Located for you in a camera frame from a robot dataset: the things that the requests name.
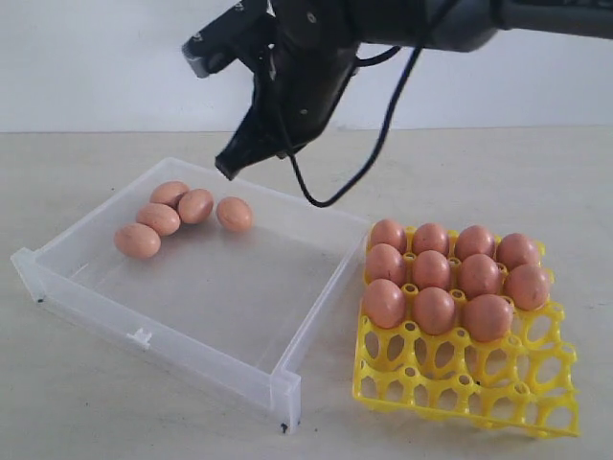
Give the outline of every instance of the egg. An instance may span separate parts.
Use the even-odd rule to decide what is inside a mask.
[[[149,202],[166,204],[171,208],[176,208],[181,197],[190,190],[187,184],[180,180],[164,182],[157,186],[149,197]]]
[[[398,286],[406,282],[406,262],[393,246],[385,242],[373,246],[368,252],[365,271],[370,281],[383,278]]]
[[[484,294],[464,306],[462,324],[473,340],[491,342],[511,330],[513,307],[503,297]]]
[[[214,204],[211,192],[193,189],[181,197],[177,210],[184,223],[201,223],[211,214]]]
[[[496,251],[496,239],[483,225],[471,225],[460,233],[456,240],[454,255],[463,261],[473,254],[485,254],[491,258]]]
[[[162,244],[157,232],[142,223],[130,223],[117,230],[114,242],[120,252],[134,259],[153,257]]]
[[[160,203],[148,203],[136,215],[136,221],[151,227],[160,237],[167,237],[181,226],[181,219],[170,206]]]
[[[500,241],[496,250],[496,260],[504,264],[509,272],[523,265],[538,265],[540,251],[533,240],[521,233],[511,233]]]
[[[390,280],[374,280],[364,289],[362,310],[379,328],[392,329],[406,317],[406,299]]]
[[[532,311],[542,307],[549,298],[549,273],[538,265],[524,264],[509,273],[504,292],[521,310]]]
[[[419,289],[451,287],[451,267],[440,252],[429,250],[418,255],[413,261],[411,281]]]
[[[425,223],[413,234],[412,252],[416,255],[423,251],[437,251],[445,257],[449,254],[449,235],[438,223]]]
[[[472,299],[482,294],[496,294],[502,286],[502,272],[485,254],[473,254],[460,265],[458,288]]]
[[[386,218],[380,220],[371,230],[369,247],[385,242],[393,246],[400,254],[406,252],[407,239],[404,227],[395,220]]]
[[[216,209],[219,223],[231,232],[245,232],[253,226],[253,211],[240,198],[227,196],[223,198]]]
[[[449,292],[439,287],[427,287],[415,297],[411,316],[425,333],[445,334],[455,325],[456,304]]]

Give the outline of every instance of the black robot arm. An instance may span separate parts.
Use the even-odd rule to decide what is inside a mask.
[[[359,66],[361,43],[470,52],[509,29],[613,38],[613,0],[272,0],[271,7],[274,15],[267,0],[243,0],[183,46],[200,78],[235,59],[254,73],[251,107],[216,158],[229,179],[300,151],[324,131]]]

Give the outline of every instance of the clear plastic box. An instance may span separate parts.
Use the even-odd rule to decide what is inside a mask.
[[[224,231],[214,217],[163,239],[148,261],[114,246],[167,180],[243,197],[256,224]],[[11,257],[42,307],[205,387],[230,390],[292,432],[296,374],[326,313],[354,276],[365,220],[169,158],[36,251]]]

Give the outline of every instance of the table surface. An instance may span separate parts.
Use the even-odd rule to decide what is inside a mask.
[[[313,193],[327,197],[342,185],[375,136],[333,132],[301,152]],[[306,356],[302,424],[283,436],[35,306],[10,264],[14,251],[40,247],[166,156],[212,167],[228,139],[0,135],[1,459],[612,458],[613,128],[396,131],[337,205],[370,220],[454,229],[478,222],[545,242],[556,299],[567,310],[562,336],[579,354],[579,438],[531,440],[367,410],[351,395],[351,308],[334,310]],[[299,194],[286,161],[241,176]]]

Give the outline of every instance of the yellow egg tray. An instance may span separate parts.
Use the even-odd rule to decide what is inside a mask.
[[[405,229],[409,248],[415,230]],[[467,300],[455,288],[461,265],[453,257],[458,233],[450,231],[449,237],[454,274],[450,292],[461,311]],[[544,255],[544,245],[539,247]],[[511,332],[493,342],[471,340],[459,319],[452,331],[429,335],[411,318],[418,294],[410,280],[415,256],[407,253],[404,260],[409,264],[407,283],[402,287],[408,306],[406,320],[384,330],[360,312],[353,397],[379,412],[411,409],[430,420],[464,418],[485,429],[514,426],[538,438],[579,436],[577,390],[571,381],[577,353],[560,336],[564,308],[550,297],[538,310],[515,309]],[[499,266],[506,275],[506,268]],[[548,271],[553,282],[554,274]]]

